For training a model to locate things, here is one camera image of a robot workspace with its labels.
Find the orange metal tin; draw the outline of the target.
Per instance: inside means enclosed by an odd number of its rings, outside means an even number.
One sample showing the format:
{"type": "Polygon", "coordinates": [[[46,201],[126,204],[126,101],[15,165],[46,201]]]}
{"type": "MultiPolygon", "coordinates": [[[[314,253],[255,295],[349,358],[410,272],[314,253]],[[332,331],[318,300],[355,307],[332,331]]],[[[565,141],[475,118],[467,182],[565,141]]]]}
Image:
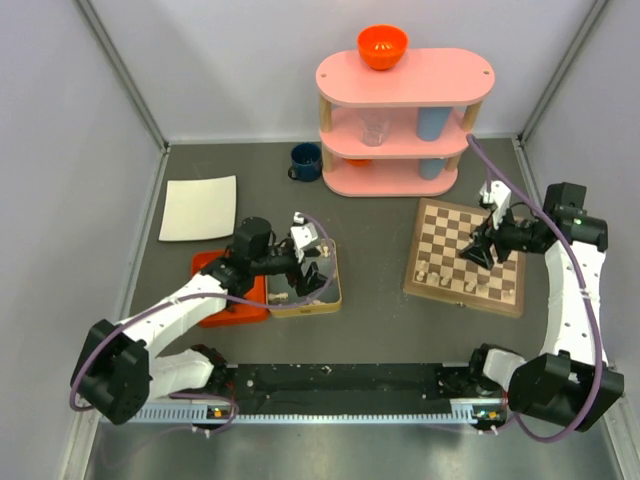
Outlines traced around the orange metal tin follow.
{"type": "MultiPolygon", "coordinates": [[[[192,257],[191,274],[198,273],[204,266],[220,257],[223,253],[223,250],[196,253],[192,257]]],[[[266,278],[264,276],[259,276],[255,279],[253,288],[246,294],[246,299],[261,304],[266,302],[266,278]]],[[[204,318],[199,322],[199,326],[201,328],[216,328],[259,323],[265,321],[268,316],[269,311],[266,308],[233,304],[220,313],[204,318]]]]}

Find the wooden chess board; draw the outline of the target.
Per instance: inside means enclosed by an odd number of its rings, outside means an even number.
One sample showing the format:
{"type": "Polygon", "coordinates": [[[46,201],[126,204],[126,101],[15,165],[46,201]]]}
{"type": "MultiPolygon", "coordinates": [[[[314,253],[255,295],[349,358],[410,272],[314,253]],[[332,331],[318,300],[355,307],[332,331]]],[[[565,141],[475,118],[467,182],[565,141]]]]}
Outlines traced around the wooden chess board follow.
{"type": "Polygon", "coordinates": [[[504,263],[496,262],[486,270],[459,257],[461,249],[471,241],[471,233],[485,219],[485,212],[473,207],[422,198],[414,224],[403,291],[431,300],[461,307],[519,318],[525,304],[525,255],[514,251],[504,263]],[[415,281],[417,264],[429,264],[424,283],[415,281]],[[428,282],[430,272],[440,276],[438,284],[428,282]],[[440,285],[441,278],[451,278],[448,287],[440,285]],[[466,292],[468,282],[475,281],[489,287],[487,298],[477,295],[476,287],[466,292]],[[515,304],[501,301],[503,290],[515,290],[515,304]]]}

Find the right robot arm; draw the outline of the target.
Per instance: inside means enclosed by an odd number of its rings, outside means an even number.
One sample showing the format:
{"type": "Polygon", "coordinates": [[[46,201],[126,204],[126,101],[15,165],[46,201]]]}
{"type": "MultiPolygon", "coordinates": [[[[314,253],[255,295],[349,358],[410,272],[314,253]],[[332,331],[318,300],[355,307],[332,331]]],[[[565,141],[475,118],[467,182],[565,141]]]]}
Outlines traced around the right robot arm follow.
{"type": "Polygon", "coordinates": [[[594,345],[608,226],[584,209],[586,192],[582,185],[552,184],[533,219],[518,220],[510,188],[498,180],[485,183],[479,204],[489,215],[459,255],[487,268],[505,264],[514,252],[543,255],[549,296],[540,354],[527,361],[483,344],[473,352],[466,380],[474,393],[501,389],[512,411],[558,426],[568,426],[585,409],[579,432],[590,429],[624,392],[623,375],[608,367],[604,351],[594,345]]]}

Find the light blue cup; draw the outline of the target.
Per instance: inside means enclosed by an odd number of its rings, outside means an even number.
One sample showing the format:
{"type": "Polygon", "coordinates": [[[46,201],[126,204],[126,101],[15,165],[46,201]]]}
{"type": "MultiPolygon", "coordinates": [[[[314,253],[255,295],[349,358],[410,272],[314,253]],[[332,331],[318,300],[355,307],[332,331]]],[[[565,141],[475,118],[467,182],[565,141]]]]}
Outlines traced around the light blue cup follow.
{"type": "Polygon", "coordinates": [[[451,107],[419,107],[416,135],[425,142],[436,141],[451,115],[451,107]]]}
{"type": "Polygon", "coordinates": [[[446,165],[447,160],[443,158],[420,159],[418,163],[419,175],[424,180],[436,179],[446,165]]]}

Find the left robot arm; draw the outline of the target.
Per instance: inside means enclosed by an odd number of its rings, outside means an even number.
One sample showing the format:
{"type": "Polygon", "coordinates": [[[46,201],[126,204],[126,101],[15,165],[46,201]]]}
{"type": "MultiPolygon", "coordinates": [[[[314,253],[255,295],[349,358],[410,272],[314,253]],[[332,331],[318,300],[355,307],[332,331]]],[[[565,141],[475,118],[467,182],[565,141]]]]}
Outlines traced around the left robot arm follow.
{"type": "Polygon", "coordinates": [[[277,239],[271,223],[248,217],[236,228],[223,254],[206,264],[177,291],[127,319],[103,319],[89,330],[70,380],[69,405],[76,412],[95,409],[112,424],[131,420],[150,400],[180,397],[186,390],[216,396],[227,374],[206,353],[162,351],[205,318],[230,304],[249,304],[256,278],[283,275],[302,306],[317,299],[331,279],[306,258],[319,242],[328,243],[323,226],[295,213],[288,234],[277,239]]]}

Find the gold metal tin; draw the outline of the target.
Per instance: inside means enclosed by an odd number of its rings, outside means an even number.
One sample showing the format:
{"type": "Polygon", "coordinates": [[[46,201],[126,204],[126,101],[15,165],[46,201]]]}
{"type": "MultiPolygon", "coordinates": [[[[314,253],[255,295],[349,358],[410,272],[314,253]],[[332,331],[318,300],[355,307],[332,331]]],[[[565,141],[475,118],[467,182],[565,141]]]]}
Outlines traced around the gold metal tin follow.
{"type": "Polygon", "coordinates": [[[275,304],[267,304],[270,306],[270,313],[276,318],[299,317],[309,315],[319,315],[334,313],[341,308],[342,289],[339,277],[336,244],[333,240],[320,240],[319,243],[311,249],[311,255],[306,255],[302,264],[303,270],[312,263],[316,262],[321,274],[327,278],[333,274],[331,283],[327,289],[311,304],[297,306],[301,299],[297,296],[295,290],[288,285],[283,275],[268,277],[266,279],[266,296],[268,293],[287,292],[289,298],[284,302],[275,304]]]}

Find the dark blue mug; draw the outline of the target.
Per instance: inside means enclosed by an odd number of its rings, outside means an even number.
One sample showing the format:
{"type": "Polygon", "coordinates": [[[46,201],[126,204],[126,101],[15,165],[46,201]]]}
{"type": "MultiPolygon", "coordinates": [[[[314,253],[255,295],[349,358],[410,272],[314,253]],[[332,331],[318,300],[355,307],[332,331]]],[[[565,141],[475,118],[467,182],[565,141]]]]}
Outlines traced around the dark blue mug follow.
{"type": "Polygon", "coordinates": [[[288,177],[301,182],[313,182],[322,174],[322,153],[313,143],[301,143],[291,150],[288,177]]]}

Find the white piece in tin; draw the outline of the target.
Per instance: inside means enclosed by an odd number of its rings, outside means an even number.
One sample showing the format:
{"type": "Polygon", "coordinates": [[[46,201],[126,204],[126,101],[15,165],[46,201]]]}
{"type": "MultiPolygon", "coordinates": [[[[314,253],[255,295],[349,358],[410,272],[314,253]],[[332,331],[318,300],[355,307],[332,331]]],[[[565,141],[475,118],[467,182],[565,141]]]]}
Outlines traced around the white piece in tin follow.
{"type": "Polygon", "coordinates": [[[282,293],[268,293],[267,300],[269,304],[275,304],[278,302],[284,302],[289,298],[289,294],[287,292],[282,293]]]}

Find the white rook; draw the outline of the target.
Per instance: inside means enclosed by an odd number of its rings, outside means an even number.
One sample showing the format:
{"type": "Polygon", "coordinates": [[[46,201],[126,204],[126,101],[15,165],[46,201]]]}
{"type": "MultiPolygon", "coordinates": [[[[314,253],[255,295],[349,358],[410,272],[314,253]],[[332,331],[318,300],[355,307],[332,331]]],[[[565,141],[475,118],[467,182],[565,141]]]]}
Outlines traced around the white rook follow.
{"type": "Polygon", "coordinates": [[[420,261],[417,264],[415,281],[419,283],[424,283],[426,281],[426,277],[428,274],[429,264],[426,261],[420,261]]]}

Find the clear glass cup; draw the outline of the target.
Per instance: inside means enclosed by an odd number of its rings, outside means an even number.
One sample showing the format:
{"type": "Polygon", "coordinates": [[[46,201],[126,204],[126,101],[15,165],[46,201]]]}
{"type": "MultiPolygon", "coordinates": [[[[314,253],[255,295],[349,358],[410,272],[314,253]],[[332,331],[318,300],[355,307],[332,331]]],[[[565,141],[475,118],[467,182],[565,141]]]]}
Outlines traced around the clear glass cup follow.
{"type": "Polygon", "coordinates": [[[385,143],[390,130],[390,116],[386,109],[363,109],[360,112],[361,141],[368,147],[385,143]]]}

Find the pink three-tier shelf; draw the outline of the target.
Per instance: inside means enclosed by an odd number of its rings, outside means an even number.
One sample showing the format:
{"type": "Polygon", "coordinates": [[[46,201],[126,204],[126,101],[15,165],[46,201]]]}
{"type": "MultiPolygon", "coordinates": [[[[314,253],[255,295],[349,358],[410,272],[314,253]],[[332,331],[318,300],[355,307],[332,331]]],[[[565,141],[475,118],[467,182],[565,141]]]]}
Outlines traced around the pink three-tier shelf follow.
{"type": "Polygon", "coordinates": [[[348,50],[320,63],[316,83],[326,185],[348,197],[425,197],[455,184],[466,135],[495,84],[495,72],[486,59],[460,48],[410,49],[386,71],[371,69],[348,50]],[[419,107],[452,108],[438,140],[417,137],[419,107]],[[361,141],[363,109],[386,109],[390,116],[389,135],[379,147],[361,141]],[[346,158],[372,162],[354,167],[346,158]],[[419,160],[429,158],[447,160],[434,180],[419,175],[419,160]]]}

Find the small orange bowl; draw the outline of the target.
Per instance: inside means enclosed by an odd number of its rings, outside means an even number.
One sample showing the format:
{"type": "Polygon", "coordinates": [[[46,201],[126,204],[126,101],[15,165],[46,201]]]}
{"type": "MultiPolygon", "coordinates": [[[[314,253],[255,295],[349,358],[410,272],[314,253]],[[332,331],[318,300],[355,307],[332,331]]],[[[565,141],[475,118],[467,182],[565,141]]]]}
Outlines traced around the small orange bowl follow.
{"type": "Polygon", "coordinates": [[[346,158],[346,159],[344,159],[344,161],[347,164],[352,165],[354,167],[365,167],[365,166],[371,164],[371,162],[372,162],[371,159],[351,159],[351,158],[346,158]]]}

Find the white square plate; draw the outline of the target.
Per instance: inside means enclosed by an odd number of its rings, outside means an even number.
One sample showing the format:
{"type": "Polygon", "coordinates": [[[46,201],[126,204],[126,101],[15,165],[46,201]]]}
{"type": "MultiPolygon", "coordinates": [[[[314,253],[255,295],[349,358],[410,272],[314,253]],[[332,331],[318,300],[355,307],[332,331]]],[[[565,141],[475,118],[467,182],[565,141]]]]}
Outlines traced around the white square plate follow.
{"type": "Polygon", "coordinates": [[[158,240],[205,241],[230,236],[235,229],[236,176],[167,182],[158,240]]]}

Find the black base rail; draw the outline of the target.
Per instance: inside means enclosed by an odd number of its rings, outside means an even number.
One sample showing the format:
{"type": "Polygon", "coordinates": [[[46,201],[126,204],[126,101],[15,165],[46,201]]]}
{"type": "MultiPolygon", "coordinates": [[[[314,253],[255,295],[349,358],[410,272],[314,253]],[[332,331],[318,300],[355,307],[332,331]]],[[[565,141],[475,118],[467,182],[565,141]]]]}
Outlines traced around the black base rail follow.
{"type": "Polygon", "coordinates": [[[207,393],[251,413],[420,413],[437,401],[507,397],[466,365],[239,364],[214,367],[207,393]]]}

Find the light blue lower cup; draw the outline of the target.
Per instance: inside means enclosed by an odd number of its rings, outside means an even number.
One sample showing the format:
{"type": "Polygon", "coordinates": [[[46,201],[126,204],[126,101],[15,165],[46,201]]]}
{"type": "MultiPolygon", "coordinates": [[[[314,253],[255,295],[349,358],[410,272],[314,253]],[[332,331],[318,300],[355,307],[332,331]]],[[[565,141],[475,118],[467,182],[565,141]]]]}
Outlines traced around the light blue lower cup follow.
{"type": "Polygon", "coordinates": [[[443,158],[420,159],[418,163],[419,175],[424,180],[436,179],[446,165],[447,160],[443,158]]]}

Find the orange plastic bowl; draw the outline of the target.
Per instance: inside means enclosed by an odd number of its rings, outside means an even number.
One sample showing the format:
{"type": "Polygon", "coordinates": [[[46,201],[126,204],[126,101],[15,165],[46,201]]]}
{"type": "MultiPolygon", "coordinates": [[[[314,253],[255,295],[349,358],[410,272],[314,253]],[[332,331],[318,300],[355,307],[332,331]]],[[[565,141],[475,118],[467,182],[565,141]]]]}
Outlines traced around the orange plastic bowl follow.
{"type": "Polygon", "coordinates": [[[406,32],[388,24],[366,27],[357,37],[361,59],[376,71],[393,68],[402,59],[408,46],[406,32]]]}

